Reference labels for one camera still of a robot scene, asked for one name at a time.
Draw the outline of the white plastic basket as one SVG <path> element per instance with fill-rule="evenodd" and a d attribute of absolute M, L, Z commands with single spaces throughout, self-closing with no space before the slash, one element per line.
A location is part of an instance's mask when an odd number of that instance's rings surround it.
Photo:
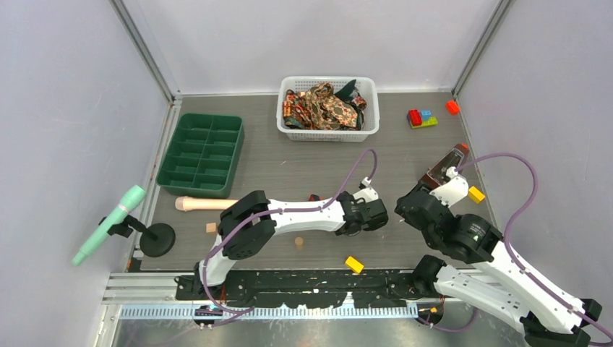
<path fill-rule="evenodd" d="M 380 128 L 375 83 L 368 77 L 286 77 L 276 125 L 295 141 L 363 142 Z"/>

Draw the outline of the green compartment tray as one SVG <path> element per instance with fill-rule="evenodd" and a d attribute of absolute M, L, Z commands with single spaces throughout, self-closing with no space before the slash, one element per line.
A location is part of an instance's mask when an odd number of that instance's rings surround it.
<path fill-rule="evenodd" d="M 239 116 L 182 115 L 160 163 L 157 185 L 176 196 L 230 196 L 244 143 Z"/>

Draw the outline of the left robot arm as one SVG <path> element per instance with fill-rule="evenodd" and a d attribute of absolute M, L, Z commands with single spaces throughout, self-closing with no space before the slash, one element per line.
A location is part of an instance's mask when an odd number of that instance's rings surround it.
<path fill-rule="evenodd" d="M 194 268 L 194 290 L 214 299 L 236 262 L 255 256 L 274 236 L 302 231 L 353 236 L 388 221 L 385 204 L 371 187 L 306 202 L 268 199 L 262 190 L 253 191 L 220 214 L 215 243 Z"/>

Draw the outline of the brown wooden metronome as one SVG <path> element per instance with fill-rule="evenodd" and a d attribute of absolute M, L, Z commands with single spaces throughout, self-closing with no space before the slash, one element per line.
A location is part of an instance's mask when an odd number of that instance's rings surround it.
<path fill-rule="evenodd" d="M 426 173 L 419 179 L 419 183 L 425 184 L 429 189 L 436 189 L 449 182 L 447 170 L 451 167 L 458 167 L 466 162 L 469 149 L 466 143 L 458 143 L 439 159 Z"/>

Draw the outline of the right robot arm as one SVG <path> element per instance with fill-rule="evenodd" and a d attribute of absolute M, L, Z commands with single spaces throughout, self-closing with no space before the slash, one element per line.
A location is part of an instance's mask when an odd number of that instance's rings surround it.
<path fill-rule="evenodd" d="M 454 215 L 424 184 L 399 198 L 395 213 L 419 230 L 430 248 L 474 266 L 499 284 L 474 279 L 425 255 L 412 272 L 416 293 L 460 299 L 523 333 L 530 346 L 589 345 L 584 327 L 597 323 L 601 305 L 566 293 L 529 264 L 519 265 L 520 256 L 507 251 L 502 233 L 489 221 L 474 214 Z"/>

